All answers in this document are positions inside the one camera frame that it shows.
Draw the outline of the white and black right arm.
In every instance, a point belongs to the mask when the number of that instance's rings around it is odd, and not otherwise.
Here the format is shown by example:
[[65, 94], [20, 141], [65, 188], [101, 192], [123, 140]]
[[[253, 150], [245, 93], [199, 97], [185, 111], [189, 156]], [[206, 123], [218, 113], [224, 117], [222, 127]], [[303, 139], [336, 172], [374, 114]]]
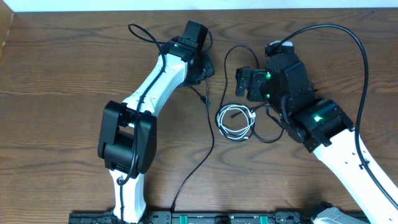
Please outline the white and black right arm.
[[333, 101], [315, 96], [305, 65], [292, 52], [273, 55], [263, 69], [236, 71], [236, 95], [265, 102], [280, 114], [281, 126], [334, 173], [371, 223], [397, 223], [397, 208], [372, 178], [392, 197], [397, 187], [374, 160], [352, 120]]

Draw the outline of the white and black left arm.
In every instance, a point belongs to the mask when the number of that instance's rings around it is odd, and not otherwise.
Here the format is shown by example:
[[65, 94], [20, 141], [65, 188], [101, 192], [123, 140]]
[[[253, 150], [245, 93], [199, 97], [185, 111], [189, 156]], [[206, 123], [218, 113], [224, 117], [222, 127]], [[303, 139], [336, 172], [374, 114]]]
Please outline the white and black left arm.
[[149, 34], [146, 42], [159, 50], [155, 67], [133, 94], [104, 107], [98, 157], [113, 178], [112, 223], [139, 223], [143, 217], [144, 174], [157, 150], [157, 117], [176, 88], [191, 88], [214, 75], [209, 48], [204, 48], [210, 36], [208, 28], [195, 21], [188, 21], [183, 34], [167, 42]]

